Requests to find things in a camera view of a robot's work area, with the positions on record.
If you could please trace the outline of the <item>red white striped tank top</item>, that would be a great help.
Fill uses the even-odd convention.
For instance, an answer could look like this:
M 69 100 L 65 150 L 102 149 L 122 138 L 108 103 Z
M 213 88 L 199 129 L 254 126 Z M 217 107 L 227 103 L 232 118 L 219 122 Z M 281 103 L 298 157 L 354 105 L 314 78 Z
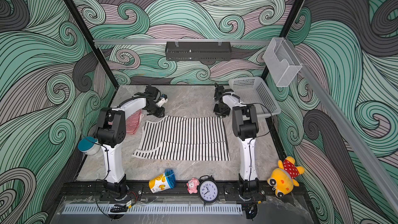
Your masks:
M 129 135 L 135 135 L 140 127 L 143 117 L 144 115 L 142 110 L 138 110 L 129 116 L 125 121 L 126 133 Z

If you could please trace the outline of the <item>black white zebra tank top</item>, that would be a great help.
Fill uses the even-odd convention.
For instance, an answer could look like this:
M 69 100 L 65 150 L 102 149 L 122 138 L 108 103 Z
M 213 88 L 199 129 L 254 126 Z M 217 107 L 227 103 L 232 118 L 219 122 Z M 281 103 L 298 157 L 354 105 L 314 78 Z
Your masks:
M 228 139 L 221 117 L 166 116 L 146 121 L 133 156 L 140 159 L 229 161 Z

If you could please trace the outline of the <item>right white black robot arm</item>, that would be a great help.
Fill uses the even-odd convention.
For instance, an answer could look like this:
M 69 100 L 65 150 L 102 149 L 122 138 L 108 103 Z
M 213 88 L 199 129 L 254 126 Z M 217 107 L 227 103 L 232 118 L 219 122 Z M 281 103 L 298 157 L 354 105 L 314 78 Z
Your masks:
M 215 84 L 214 101 L 214 113 L 217 116 L 232 116 L 232 131 L 238 139 L 240 150 L 239 195 L 248 200 L 259 191 L 255 163 L 255 143 L 259 132 L 256 107 L 243 103 L 232 89 L 226 89 L 219 84 Z

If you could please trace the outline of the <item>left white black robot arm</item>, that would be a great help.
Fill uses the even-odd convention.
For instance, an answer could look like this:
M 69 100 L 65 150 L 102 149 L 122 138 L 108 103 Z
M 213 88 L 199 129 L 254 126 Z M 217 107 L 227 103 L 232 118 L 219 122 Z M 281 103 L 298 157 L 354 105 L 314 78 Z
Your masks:
M 122 142 L 127 135 L 126 122 L 134 113 L 144 110 L 157 118 L 165 116 L 163 105 L 168 102 L 166 94 L 148 85 L 144 92 L 134 94 L 116 107 L 106 107 L 99 111 L 94 138 L 101 146 L 105 160 L 105 189 L 119 194 L 118 201 L 127 196 L 126 174 L 122 165 Z

